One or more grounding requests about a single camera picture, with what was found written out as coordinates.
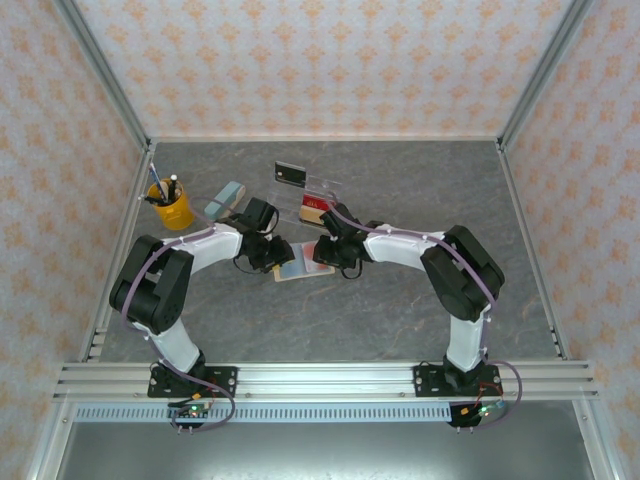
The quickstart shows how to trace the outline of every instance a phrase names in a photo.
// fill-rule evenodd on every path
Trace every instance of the floral-patterned wall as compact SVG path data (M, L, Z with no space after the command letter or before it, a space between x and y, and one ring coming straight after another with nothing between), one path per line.
M640 472L637 0L595 0L508 157L571 353L595 360Z
M0 32L0 477L22 479L139 152L51 0L4 0Z
M79 1L152 137L496 137L570 3Z

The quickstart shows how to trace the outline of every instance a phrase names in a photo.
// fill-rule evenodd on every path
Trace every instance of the blue eraser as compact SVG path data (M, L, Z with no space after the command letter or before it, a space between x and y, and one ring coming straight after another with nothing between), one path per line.
M244 185L238 182L229 182L215 198L218 202L227 205L229 208L234 208L238 202L242 200L242 197L244 197L245 191L246 188ZM229 214L229 210L216 202L211 202L207 205L207 208L204 209L204 214L209 220L216 221L219 218L226 217Z

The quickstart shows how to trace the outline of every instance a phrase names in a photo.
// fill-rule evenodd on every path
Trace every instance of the wallpaper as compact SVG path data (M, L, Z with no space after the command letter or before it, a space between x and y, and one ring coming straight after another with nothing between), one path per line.
M79 3L152 137L496 137L571 2Z
M595 360L640 472L637 0L595 1L509 161L571 353Z
M50 0L0 3L0 477L77 360L139 153Z

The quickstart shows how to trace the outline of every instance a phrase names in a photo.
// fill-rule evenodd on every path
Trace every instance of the yellow pen holder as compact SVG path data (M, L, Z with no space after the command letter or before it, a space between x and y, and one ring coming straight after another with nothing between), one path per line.
M167 185L171 183L171 179L164 178L162 179ZM195 218L193 212L189 209L189 200L187 198L187 192L180 182L177 182L178 187L182 190L182 194L180 198L178 198L171 205L167 205L166 207L159 207L157 205L153 205L154 210L162 220L162 223L169 230L182 230L183 228L187 228L193 222ZM158 187L153 184L149 187L149 191L147 195L154 198L160 198L160 192L158 191Z

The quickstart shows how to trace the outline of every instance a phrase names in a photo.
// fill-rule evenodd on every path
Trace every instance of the marble-patterned surface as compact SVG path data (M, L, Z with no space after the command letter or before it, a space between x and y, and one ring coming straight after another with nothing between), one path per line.
M553 357L555 348L513 203L491 142L266 142L160 144L159 172L176 173L191 195L215 196L230 180L267 198L273 162L303 165L343 182L341 199L362 222L446 230L469 227L507 282L491 324L493 358ZM198 221L187 231L203 228ZM143 205L134 238L175 236ZM311 227L281 222L290 242L316 239ZM191 278L183 320L208 361L437 360L449 316L424 273L365 264L359 280L338 273L276 283L220 262ZM144 340L113 315L102 361L151 361Z

